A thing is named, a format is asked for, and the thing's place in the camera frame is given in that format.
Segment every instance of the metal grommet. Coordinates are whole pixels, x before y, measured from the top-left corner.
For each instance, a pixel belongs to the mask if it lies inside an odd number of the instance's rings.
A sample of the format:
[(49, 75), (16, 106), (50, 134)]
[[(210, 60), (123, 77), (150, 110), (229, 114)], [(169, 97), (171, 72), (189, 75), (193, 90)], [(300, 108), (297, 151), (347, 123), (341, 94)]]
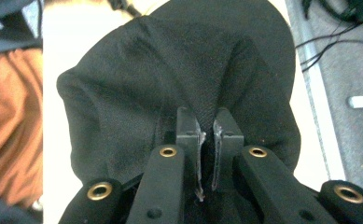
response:
[(173, 157), (177, 154), (177, 150), (172, 147), (164, 147), (161, 149), (160, 154), (162, 157)]
[(259, 157), (259, 158), (263, 158), (268, 155), (268, 153), (264, 149), (259, 148), (259, 147), (251, 147), (249, 152), (252, 156)]
[(355, 189), (344, 185), (337, 185), (334, 187), (334, 191), (340, 198), (349, 203), (363, 203), (362, 194), (358, 193)]
[(92, 201), (100, 201), (106, 198), (112, 191), (112, 185), (108, 182), (100, 182), (93, 185), (88, 191), (88, 198)]

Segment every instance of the orange fabric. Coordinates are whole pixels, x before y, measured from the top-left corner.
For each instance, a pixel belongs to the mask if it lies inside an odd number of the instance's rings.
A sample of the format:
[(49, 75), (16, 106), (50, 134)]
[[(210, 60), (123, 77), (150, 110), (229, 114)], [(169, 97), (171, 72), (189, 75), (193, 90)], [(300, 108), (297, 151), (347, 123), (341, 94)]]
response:
[(0, 198), (32, 205), (42, 175), (42, 50), (0, 53)]

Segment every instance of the brown cloth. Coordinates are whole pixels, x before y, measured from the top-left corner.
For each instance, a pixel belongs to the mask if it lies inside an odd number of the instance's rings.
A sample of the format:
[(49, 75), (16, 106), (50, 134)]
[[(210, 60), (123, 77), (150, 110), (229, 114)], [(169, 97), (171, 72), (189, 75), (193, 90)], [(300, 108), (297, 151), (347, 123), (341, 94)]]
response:
[(42, 50), (0, 53), (0, 199), (28, 207), (42, 184)]

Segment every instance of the gray floor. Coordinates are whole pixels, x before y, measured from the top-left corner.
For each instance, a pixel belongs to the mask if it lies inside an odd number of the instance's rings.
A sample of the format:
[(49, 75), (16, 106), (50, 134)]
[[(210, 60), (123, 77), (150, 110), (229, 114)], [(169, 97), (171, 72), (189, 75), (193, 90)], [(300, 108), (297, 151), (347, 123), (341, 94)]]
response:
[[(337, 4), (345, 1), (329, 2)], [(302, 42), (302, 34), (298, 27), (300, 15), (297, 13), (300, 10), (297, 7), (301, 7), (301, 3), (293, 0), (286, 0), (286, 3), (294, 41), (299, 44)], [(330, 35), (337, 27), (339, 32), (350, 25), (332, 19), (318, 1), (312, 3), (308, 22), (313, 36)], [(342, 35), (341, 39), (363, 39), (363, 25)], [(317, 51), (321, 51), (327, 44), (328, 40), (314, 43)], [(299, 55), (302, 62), (306, 60), (303, 50), (299, 50)], [(363, 95), (363, 45), (346, 43), (334, 46), (322, 57), (319, 67), (346, 179), (363, 188), (363, 109), (353, 109), (347, 104), (348, 97)], [(309, 90), (311, 86), (308, 78), (306, 80)]]

